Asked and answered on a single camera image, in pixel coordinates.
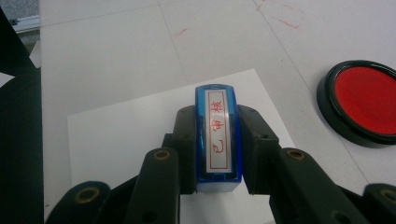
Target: red ink pad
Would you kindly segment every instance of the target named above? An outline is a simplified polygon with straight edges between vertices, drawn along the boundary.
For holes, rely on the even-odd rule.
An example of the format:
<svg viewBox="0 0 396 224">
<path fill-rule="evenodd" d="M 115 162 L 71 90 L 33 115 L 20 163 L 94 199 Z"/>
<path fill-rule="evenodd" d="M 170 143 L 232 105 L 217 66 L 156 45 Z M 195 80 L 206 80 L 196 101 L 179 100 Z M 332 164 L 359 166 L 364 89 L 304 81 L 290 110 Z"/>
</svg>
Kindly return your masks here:
<svg viewBox="0 0 396 224">
<path fill-rule="evenodd" d="M 365 147 L 396 145 L 396 71 L 380 63 L 339 63 L 318 84 L 327 122 Z"/>
</svg>

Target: table surface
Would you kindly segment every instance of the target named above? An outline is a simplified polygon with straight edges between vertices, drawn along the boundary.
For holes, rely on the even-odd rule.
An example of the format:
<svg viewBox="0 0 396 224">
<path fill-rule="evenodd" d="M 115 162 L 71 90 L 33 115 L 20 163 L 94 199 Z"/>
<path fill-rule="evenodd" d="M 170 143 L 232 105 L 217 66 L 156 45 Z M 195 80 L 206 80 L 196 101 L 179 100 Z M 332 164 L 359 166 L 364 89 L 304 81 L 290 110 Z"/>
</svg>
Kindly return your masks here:
<svg viewBox="0 0 396 224">
<path fill-rule="evenodd" d="M 396 68 L 395 11 L 391 0 L 40 0 L 46 216 L 72 187 L 68 116 L 248 69 L 335 183 L 396 185 L 396 147 L 348 142 L 316 102 L 337 63 Z"/>
</svg>

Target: black object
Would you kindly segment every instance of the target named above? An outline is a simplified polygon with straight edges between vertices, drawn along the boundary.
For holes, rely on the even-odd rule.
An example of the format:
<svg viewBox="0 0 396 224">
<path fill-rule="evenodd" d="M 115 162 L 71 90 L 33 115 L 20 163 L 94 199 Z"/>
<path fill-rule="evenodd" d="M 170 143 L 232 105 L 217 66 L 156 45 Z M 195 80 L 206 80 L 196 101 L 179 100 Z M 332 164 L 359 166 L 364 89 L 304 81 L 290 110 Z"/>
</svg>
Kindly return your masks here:
<svg viewBox="0 0 396 224">
<path fill-rule="evenodd" d="M 195 152 L 176 146 L 174 135 L 183 136 L 180 130 L 192 132 L 183 123 L 191 122 L 189 113 L 193 110 L 193 106 L 179 110 L 174 133 L 165 135 L 163 147 L 151 150 L 140 175 L 111 190 L 105 205 L 95 203 L 98 218 L 90 223 L 179 223 L 179 194 L 183 194 L 179 190 L 184 189 L 187 194 L 195 191 L 191 178 L 180 179 L 183 170 L 188 171 L 184 174 L 187 176 L 192 168 L 182 160 L 193 158 Z M 250 194 L 270 195 L 276 223 L 395 223 L 395 187 L 369 185 L 363 196 L 340 188 L 309 154 L 296 148 L 281 148 L 256 110 L 242 105 L 238 110 L 247 190 Z M 190 140 L 186 141 L 184 146 L 193 146 Z M 192 155 L 182 158 L 182 153 Z M 76 197 L 71 191 L 76 192 L 71 189 L 66 193 L 56 211 L 70 209 L 63 201 Z M 57 223 L 59 218 L 51 214 L 48 223 Z"/>
<path fill-rule="evenodd" d="M 365 67 L 378 70 L 396 79 L 396 71 L 381 63 L 348 61 L 337 64 L 318 84 L 317 100 L 320 112 L 332 128 L 345 139 L 364 147 L 385 147 L 396 144 L 396 135 L 381 134 L 363 128 L 340 106 L 335 95 L 338 76 L 349 68 Z"/>
<path fill-rule="evenodd" d="M 41 78 L 0 8 L 0 223 L 43 223 Z"/>
</svg>

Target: seam line on table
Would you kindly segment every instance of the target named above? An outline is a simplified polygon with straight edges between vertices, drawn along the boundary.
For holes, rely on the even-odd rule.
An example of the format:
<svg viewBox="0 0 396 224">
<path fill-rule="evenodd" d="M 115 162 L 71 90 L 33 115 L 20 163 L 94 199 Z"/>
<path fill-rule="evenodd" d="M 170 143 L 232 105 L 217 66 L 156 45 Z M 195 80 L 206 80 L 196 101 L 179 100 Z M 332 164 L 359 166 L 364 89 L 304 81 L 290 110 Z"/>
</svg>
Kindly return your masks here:
<svg viewBox="0 0 396 224">
<path fill-rule="evenodd" d="M 163 8 L 161 7 L 161 4 L 159 2 L 158 2 L 158 4 L 159 4 L 159 7 L 160 7 L 161 14 L 163 15 Z M 164 15 L 163 15 L 163 21 L 165 22 L 166 29 L 168 30 L 169 37 L 172 40 L 172 44 L 174 46 L 178 62 L 180 63 L 180 67 L 181 67 L 181 71 L 183 72 L 184 79 L 186 80 L 186 83 L 189 84 L 189 80 L 187 79 L 186 72 L 184 71 L 183 64 L 181 63 L 181 60 L 180 60 L 180 56 L 178 55 L 178 51 L 177 51 L 177 48 L 176 48 L 176 45 L 175 45 L 175 40 L 172 37 L 171 31 L 169 30 L 168 22 L 166 22 L 166 19 L 165 19 Z"/>
<path fill-rule="evenodd" d="M 282 41 L 280 41 L 279 37 L 276 35 L 274 28 L 271 26 L 271 24 L 268 22 L 267 19 L 265 19 L 264 14 L 262 13 L 262 11 L 260 11 L 260 13 L 262 14 L 262 18 L 265 20 L 265 22 L 267 23 L 267 25 L 270 27 L 271 31 L 273 32 L 277 42 L 280 44 L 280 46 L 282 47 L 283 51 L 285 51 L 286 55 L 288 56 L 289 60 L 291 61 L 291 63 L 293 64 L 294 68 L 296 69 L 298 75 L 300 76 L 300 78 L 303 80 L 303 83 L 305 84 L 305 86 L 308 88 L 309 92 L 314 96 L 314 98 L 316 99 L 316 95 L 311 91 L 311 89 L 309 88 L 308 84 L 305 82 L 305 79 L 303 78 L 303 76 L 301 75 L 300 71 L 298 70 L 296 64 L 294 63 L 294 61 L 291 59 L 290 55 L 288 54 L 288 52 L 286 51 L 285 47 L 282 44 Z M 361 172 L 361 174 L 363 175 L 364 179 L 367 181 L 367 183 L 369 183 L 366 175 L 363 173 L 363 171 L 361 170 L 361 168 L 359 167 L 359 165 L 356 163 L 355 159 L 353 158 L 352 154 L 349 152 L 347 146 L 344 144 L 343 139 L 341 139 L 341 136 L 338 135 L 338 138 L 340 139 L 341 143 L 343 144 L 344 148 L 346 149 L 347 153 L 349 154 L 350 158 L 353 160 L 353 162 L 355 162 L 356 166 L 358 167 L 359 171 Z"/>
<path fill-rule="evenodd" d="M 51 26 L 55 26 L 55 25 L 65 24 L 65 23 L 69 23 L 69 22 L 73 22 L 73 21 L 85 21 L 85 20 L 94 19 L 94 18 L 98 18 L 98 17 L 110 16 L 110 15 L 114 15 L 114 14 L 125 13 L 125 12 L 128 12 L 128 11 L 134 11 L 134 10 L 138 10 L 138 9 L 143 9 L 143 8 L 148 8 L 148 7 L 158 7 L 158 6 L 159 6 L 159 4 L 158 4 L 158 1 L 157 1 L 157 5 L 152 5 L 152 6 L 130 8 L 130 9 L 125 9 L 125 10 L 121 10 L 121 11 L 117 11 L 117 12 L 110 12 L 110 13 L 106 13 L 106 14 L 90 16 L 90 17 L 81 18 L 81 19 L 75 19 L 75 20 L 71 20 L 71 21 L 61 21 L 61 22 L 58 22 L 58 23 L 55 23 L 55 24 L 50 24 L 50 25 L 41 25 L 41 23 L 40 23 L 40 29 L 51 27 Z"/>
</svg>

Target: red handwritten character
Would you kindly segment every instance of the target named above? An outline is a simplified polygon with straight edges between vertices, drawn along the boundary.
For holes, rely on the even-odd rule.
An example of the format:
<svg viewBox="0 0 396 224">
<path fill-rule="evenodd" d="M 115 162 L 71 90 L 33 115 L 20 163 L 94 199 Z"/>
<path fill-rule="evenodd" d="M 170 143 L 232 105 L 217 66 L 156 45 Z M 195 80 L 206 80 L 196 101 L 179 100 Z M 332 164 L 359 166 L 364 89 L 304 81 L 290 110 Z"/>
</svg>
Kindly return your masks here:
<svg viewBox="0 0 396 224">
<path fill-rule="evenodd" d="M 210 108 L 210 110 L 214 110 L 215 112 L 220 112 L 220 110 L 222 110 L 222 105 L 221 105 L 221 101 L 220 102 L 212 102 L 211 104 L 213 107 Z"/>
<path fill-rule="evenodd" d="M 222 124 L 219 120 L 212 120 L 212 124 L 211 124 L 211 126 L 212 126 L 212 130 L 213 131 L 216 131 L 216 130 L 218 130 L 218 129 L 220 129 L 221 128 L 221 126 L 223 126 L 224 124 Z"/>
<path fill-rule="evenodd" d="M 221 142 L 221 149 L 219 149 L 219 147 L 217 146 L 217 145 L 215 145 L 215 144 L 213 144 L 213 150 L 216 152 L 216 153 L 221 153 L 221 152 L 223 152 L 223 150 L 224 150 L 224 147 L 223 147 L 223 143 L 222 143 L 222 140 L 219 140 L 219 142 Z"/>
</svg>

